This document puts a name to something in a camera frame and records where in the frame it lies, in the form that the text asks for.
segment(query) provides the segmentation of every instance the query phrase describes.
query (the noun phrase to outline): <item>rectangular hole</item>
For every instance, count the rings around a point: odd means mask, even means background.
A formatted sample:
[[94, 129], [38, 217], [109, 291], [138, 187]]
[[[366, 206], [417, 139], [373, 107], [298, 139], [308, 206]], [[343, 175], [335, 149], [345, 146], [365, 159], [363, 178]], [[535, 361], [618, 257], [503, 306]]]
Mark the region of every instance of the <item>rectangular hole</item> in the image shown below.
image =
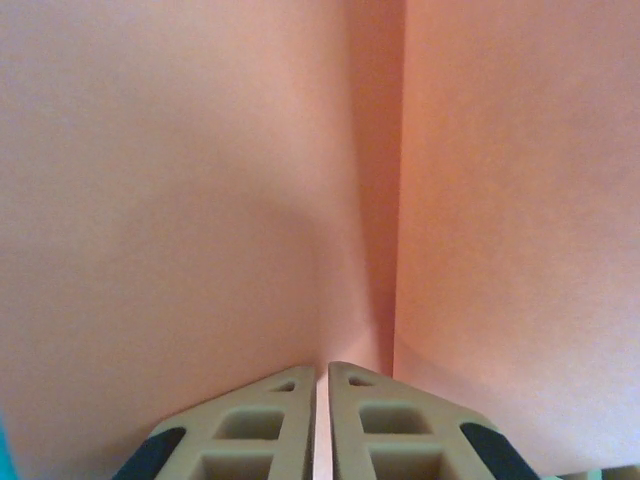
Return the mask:
[[364, 433], [431, 433], [418, 410], [402, 404], [370, 404], [360, 407]]
[[455, 480], [440, 450], [406, 447], [406, 450], [372, 449], [371, 463], [377, 480]]
[[189, 480], [267, 480], [273, 454], [206, 454]]
[[277, 440], [284, 412], [271, 408], [243, 408], [227, 414], [216, 431], [219, 439]]

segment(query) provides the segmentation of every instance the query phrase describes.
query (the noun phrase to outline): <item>pink wall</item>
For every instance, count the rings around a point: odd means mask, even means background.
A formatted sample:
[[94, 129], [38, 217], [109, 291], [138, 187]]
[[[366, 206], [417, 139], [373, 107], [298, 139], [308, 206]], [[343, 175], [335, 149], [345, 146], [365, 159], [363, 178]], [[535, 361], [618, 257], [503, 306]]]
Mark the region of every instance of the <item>pink wall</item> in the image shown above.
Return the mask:
[[290, 365], [390, 370], [399, 131], [365, 154], [395, 166], [356, 161], [362, 5], [2, 9], [0, 407], [24, 478], [107, 477], [162, 417]]
[[639, 461], [640, 4], [407, 8], [395, 373], [542, 473]]

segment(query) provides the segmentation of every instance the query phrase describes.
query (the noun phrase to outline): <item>teal object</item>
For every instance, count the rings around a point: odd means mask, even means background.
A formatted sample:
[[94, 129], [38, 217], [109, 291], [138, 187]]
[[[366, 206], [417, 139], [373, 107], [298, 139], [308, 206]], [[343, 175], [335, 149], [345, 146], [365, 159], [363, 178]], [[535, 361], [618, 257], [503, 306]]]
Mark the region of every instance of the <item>teal object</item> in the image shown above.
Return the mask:
[[11, 462], [11, 452], [9, 452], [9, 445], [4, 438], [4, 428], [0, 423], [0, 480], [18, 480], [16, 471], [13, 468]]

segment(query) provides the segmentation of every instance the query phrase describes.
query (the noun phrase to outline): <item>beige plastic part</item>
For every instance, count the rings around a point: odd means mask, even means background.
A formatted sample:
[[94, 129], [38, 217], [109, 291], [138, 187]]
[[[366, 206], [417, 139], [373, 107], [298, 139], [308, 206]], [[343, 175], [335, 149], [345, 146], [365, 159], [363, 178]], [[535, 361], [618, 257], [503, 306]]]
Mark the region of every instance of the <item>beige plastic part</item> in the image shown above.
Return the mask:
[[329, 365], [334, 478], [494, 480], [459, 426], [482, 415], [349, 363]]
[[158, 425], [186, 435], [156, 480], [310, 479], [315, 422], [313, 367], [294, 367]]
[[608, 468], [605, 470], [589, 470], [572, 473], [560, 477], [545, 477], [543, 480], [640, 480], [640, 465]]

